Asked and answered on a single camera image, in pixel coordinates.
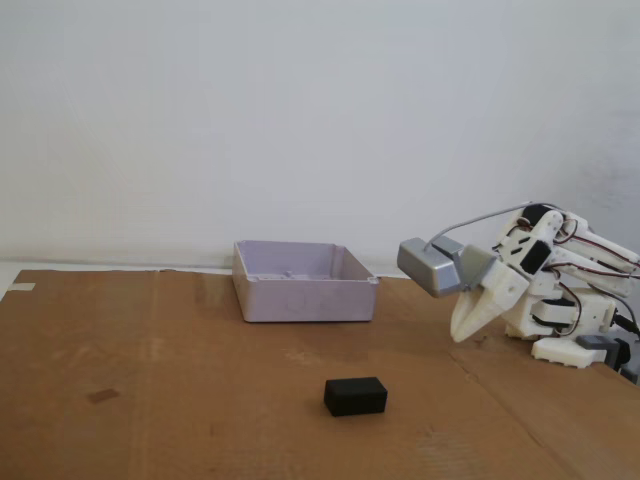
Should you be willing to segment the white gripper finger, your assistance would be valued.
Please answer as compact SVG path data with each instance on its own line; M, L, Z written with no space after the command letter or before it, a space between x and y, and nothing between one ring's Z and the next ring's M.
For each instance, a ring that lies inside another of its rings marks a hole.
M458 300L458 341L466 340L500 313L501 307L493 291L464 292Z
M464 332L466 320L471 313L471 293L462 292L455 304L450 323L450 334L456 342L462 342L468 335Z

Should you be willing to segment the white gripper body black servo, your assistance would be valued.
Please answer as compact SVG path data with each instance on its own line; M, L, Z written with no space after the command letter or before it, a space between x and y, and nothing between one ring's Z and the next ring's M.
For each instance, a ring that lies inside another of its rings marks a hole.
M551 295L551 274L544 266L551 257L547 241L540 238L502 238L496 260L480 281L478 312L502 315L523 298Z

